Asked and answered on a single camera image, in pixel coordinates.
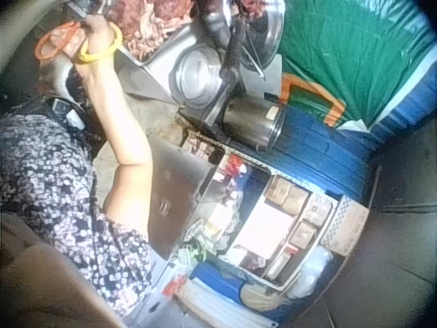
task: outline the dark wall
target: dark wall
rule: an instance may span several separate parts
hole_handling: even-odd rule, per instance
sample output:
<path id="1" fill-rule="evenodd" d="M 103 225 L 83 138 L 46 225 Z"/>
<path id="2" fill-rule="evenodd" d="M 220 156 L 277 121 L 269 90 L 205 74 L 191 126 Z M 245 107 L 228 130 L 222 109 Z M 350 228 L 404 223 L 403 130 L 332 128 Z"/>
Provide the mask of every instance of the dark wall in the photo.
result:
<path id="1" fill-rule="evenodd" d="M 386 150 L 349 263 L 293 328 L 437 327 L 436 140 L 434 119 Z"/>

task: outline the yellow bangle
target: yellow bangle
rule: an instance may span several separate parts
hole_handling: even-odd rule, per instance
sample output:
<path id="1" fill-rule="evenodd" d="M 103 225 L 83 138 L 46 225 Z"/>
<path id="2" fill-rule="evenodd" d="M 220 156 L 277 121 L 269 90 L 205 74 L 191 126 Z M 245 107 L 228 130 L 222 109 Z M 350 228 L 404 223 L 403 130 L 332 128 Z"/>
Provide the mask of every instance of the yellow bangle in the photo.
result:
<path id="1" fill-rule="evenodd" d="M 95 53 L 93 55 L 90 55 L 88 52 L 88 39 L 85 40 L 83 43 L 81 50 L 79 51 L 79 59 L 84 63 L 92 63 L 99 59 L 102 59 L 106 56 L 112 55 L 118 48 L 119 45 L 123 42 L 123 33 L 122 30 L 114 23 L 109 22 L 109 26 L 114 30 L 115 32 L 115 38 L 114 43 L 104 52 L 102 53 Z"/>

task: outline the handle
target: handle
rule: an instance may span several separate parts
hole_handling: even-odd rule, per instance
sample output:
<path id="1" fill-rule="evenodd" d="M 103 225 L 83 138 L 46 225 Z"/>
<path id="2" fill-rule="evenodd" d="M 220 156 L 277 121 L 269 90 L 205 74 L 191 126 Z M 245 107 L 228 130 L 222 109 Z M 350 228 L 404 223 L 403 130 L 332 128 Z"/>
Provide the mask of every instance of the handle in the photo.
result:
<path id="1" fill-rule="evenodd" d="M 240 78 L 241 50 L 246 37 L 246 29 L 246 18 L 242 16 L 237 18 L 220 69 L 220 78 L 233 86 Z"/>

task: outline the woman's hand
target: woman's hand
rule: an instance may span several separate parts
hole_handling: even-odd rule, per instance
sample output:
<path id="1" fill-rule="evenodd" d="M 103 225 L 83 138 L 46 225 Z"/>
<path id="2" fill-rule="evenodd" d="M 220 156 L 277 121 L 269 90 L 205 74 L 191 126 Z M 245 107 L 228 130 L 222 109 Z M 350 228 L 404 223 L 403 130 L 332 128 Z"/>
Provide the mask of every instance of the woman's hand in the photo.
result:
<path id="1" fill-rule="evenodd" d="M 101 15 L 88 15 L 86 23 L 91 29 L 87 35 L 88 53 L 93 55 L 105 52 L 114 42 L 114 31 Z M 96 77 L 102 70 L 113 70 L 114 56 L 108 55 L 98 61 L 89 64 L 77 63 L 75 66 L 79 74 L 87 80 Z"/>

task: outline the stainless steel pot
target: stainless steel pot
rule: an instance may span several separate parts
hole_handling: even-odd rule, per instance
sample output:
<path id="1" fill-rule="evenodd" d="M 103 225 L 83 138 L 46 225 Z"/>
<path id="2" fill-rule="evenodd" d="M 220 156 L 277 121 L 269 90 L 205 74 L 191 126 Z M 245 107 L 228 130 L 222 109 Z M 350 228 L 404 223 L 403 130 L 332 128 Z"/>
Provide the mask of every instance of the stainless steel pot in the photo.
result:
<path id="1" fill-rule="evenodd" d="M 207 44 L 193 46 L 175 67 L 173 97 L 190 108 L 205 108 L 220 89 L 220 68 L 219 54 L 213 48 Z"/>
<path id="2" fill-rule="evenodd" d="M 265 152 L 276 143 L 285 120 L 285 109 L 252 96 L 231 99 L 226 107 L 223 128 L 229 137 Z"/>

